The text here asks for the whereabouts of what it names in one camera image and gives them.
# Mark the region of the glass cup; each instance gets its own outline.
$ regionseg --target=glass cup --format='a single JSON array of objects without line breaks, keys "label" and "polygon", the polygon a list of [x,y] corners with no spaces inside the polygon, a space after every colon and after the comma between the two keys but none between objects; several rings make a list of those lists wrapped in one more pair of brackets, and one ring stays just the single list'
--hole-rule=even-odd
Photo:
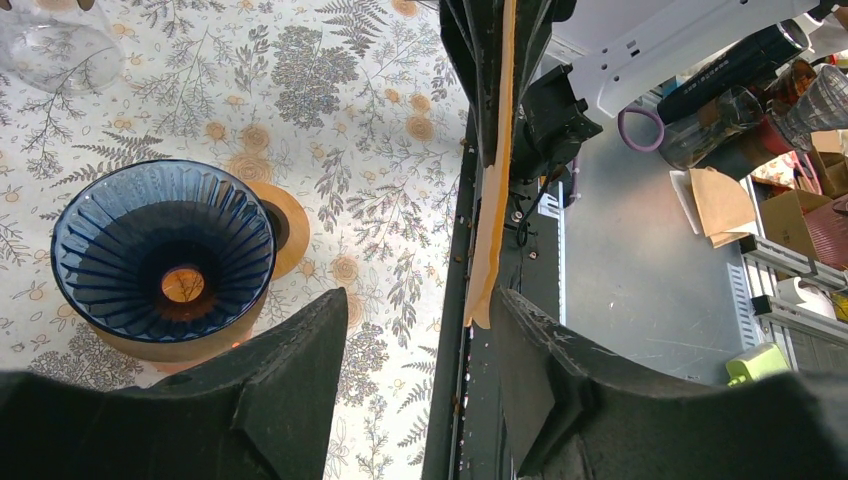
[{"label": "glass cup", "polygon": [[0,0],[0,68],[33,87],[99,91],[120,75],[124,61],[93,0]]},{"label": "glass cup", "polygon": [[677,170],[694,167],[730,137],[757,126],[763,118],[751,92],[732,87],[697,113],[666,125],[660,155]]},{"label": "glass cup", "polygon": [[760,98],[760,103],[766,106],[771,102],[771,111],[774,115],[786,115],[798,103],[801,95],[810,88],[817,76],[816,71],[805,60],[795,60],[766,89]]},{"label": "glass cup", "polygon": [[809,151],[812,146],[802,143],[806,135],[848,128],[848,77],[833,65],[822,65],[795,105],[773,120],[781,135]]}]

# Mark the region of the wooden strip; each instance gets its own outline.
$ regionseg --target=wooden strip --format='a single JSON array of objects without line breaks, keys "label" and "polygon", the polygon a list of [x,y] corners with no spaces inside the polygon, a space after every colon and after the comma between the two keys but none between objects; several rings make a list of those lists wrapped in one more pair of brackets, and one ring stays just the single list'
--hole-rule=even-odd
[{"label": "wooden strip", "polygon": [[515,12],[517,0],[505,0],[498,98],[498,143],[495,164],[483,170],[483,196],[475,255],[465,303],[465,326],[471,320],[489,328],[489,302],[498,277],[503,243],[503,222],[509,193],[509,158],[512,154],[512,84],[515,70]]},{"label": "wooden strip", "polygon": [[309,217],[300,202],[282,188],[262,182],[247,182],[247,186],[260,200],[280,209],[288,219],[289,235],[282,247],[277,246],[277,260],[271,275],[271,280],[276,280],[294,270],[306,255],[310,238]]}]

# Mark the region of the fern leaf pattern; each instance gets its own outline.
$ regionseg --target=fern leaf pattern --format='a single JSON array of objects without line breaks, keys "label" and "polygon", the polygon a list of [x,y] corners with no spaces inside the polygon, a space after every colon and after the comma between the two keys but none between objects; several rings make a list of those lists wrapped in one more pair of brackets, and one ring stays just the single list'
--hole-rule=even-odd
[{"label": "fern leaf pattern", "polygon": [[406,437],[404,437],[403,440],[398,442],[398,447],[416,445],[427,438],[427,419],[429,416],[430,412],[427,410],[424,410],[423,413],[418,415],[415,422],[412,424],[412,427],[409,429],[409,433],[406,434]]},{"label": "fern leaf pattern", "polygon": [[57,218],[59,218],[59,215],[61,215],[61,214],[62,214],[61,210],[54,210],[54,211],[48,212],[48,213],[40,213],[38,215],[38,218],[40,218],[42,220],[50,220],[52,222],[52,221],[55,221]]},{"label": "fern leaf pattern", "polygon": [[217,0],[131,0],[133,7],[142,7],[141,17],[151,28],[159,28],[168,38],[185,35],[195,27],[194,12],[222,13],[227,7]]},{"label": "fern leaf pattern", "polygon": [[437,348],[428,347],[427,345],[419,345],[418,348],[427,352],[432,358],[436,358],[436,354],[439,353]]},{"label": "fern leaf pattern", "polygon": [[74,145],[72,148],[86,150],[103,157],[105,160],[97,163],[86,164],[71,174],[63,177],[51,187],[66,185],[72,182],[93,182],[109,173],[130,166],[144,160],[159,160],[169,158],[170,155],[158,152],[151,147],[162,143],[161,138],[144,135],[143,137],[128,137],[113,132],[103,132],[107,137],[117,143],[117,146],[108,145]]},{"label": "fern leaf pattern", "polygon": [[400,404],[398,413],[413,403],[424,402],[430,400],[430,394],[433,392],[433,384],[429,379],[412,387],[412,391],[406,396],[406,400]]},{"label": "fern leaf pattern", "polygon": [[436,373],[436,362],[434,361],[424,361],[424,362],[412,362],[407,363],[403,366],[403,368],[412,368],[414,370],[418,370],[419,372],[426,373],[427,375],[433,375]]},{"label": "fern leaf pattern", "polygon": [[407,461],[407,465],[410,467],[414,467],[416,465],[421,465],[424,463],[424,447],[419,447],[418,452]]},{"label": "fern leaf pattern", "polygon": [[12,105],[6,98],[6,91],[4,90],[9,86],[11,86],[9,77],[0,73],[0,127],[8,127],[12,124],[12,117],[9,116],[9,111],[12,109]]},{"label": "fern leaf pattern", "polygon": [[388,12],[377,0],[333,0],[327,5],[316,8],[316,12],[333,15],[324,23],[340,27],[330,30],[334,35],[344,37],[344,44],[350,51],[365,58],[365,53],[376,43],[386,26],[382,16]]}]

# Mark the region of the floral tablecloth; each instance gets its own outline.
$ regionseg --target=floral tablecloth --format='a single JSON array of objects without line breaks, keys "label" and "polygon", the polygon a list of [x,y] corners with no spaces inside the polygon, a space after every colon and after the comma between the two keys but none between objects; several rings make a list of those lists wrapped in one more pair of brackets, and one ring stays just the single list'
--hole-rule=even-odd
[{"label": "floral tablecloth", "polygon": [[325,477],[418,478],[467,117],[437,14],[402,0],[98,2],[126,53],[118,82],[69,96],[0,73],[2,367],[96,389],[162,378],[65,303],[51,228],[116,168],[207,162],[281,186],[309,215],[306,257],[271,285],[259,331],[347,288]]}]

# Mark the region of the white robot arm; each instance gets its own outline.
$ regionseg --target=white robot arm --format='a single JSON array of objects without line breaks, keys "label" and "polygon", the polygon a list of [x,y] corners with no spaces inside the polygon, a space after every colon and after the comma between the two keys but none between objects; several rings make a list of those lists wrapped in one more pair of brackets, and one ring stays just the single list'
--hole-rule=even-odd
[{"label": "white robot arm", "polygon": [[[578,2],[564,25],[601,23],[621,10],[620,0]],[[797,17],[818,0],[673,0],[604,46],[574,60],[568,75],[586,117],[606,127],[643,93],[757,30]],[[588,11],[581,11],[581,5]]]}]

